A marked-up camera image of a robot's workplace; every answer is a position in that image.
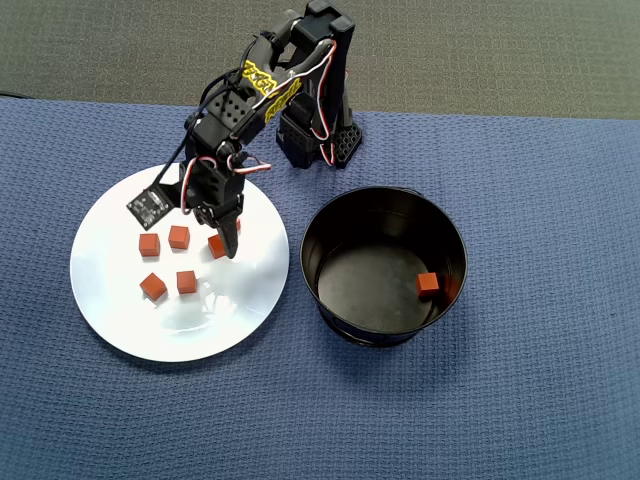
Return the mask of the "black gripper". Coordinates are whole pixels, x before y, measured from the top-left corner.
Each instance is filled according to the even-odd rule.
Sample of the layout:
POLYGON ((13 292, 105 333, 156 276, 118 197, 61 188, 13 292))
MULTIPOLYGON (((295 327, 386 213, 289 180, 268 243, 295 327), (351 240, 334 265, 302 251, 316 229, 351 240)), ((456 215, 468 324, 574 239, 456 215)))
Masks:
POLYGON ((239 246, 244 182, 242 175, 212 157, 193 157, 182 165, 182 213, 193 213, 200 224, 217 226, 228 258, 236 256, 239 246))

